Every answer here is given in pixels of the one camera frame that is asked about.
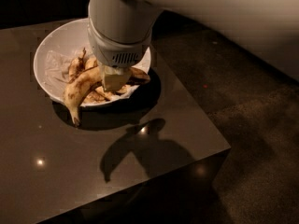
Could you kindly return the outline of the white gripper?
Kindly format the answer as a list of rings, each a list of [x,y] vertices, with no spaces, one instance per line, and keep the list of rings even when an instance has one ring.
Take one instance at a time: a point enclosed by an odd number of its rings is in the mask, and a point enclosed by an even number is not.
[[[88,19],[88,40],[91,50],[101,67],[102,84],[105,91],[120,90],[131,76],[129,68],[138,64],[144,57],[151,41],[151,33],[132,44],[125,44],[108,39],[98,32],[91,18]]]

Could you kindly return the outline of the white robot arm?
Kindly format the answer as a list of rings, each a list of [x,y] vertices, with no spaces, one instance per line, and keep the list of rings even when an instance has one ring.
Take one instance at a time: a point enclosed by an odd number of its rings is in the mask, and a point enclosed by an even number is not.
[[[93,54],[109,67],[138,63],[165,10],[204,24],[299,80],[299,0],[90,0]]]

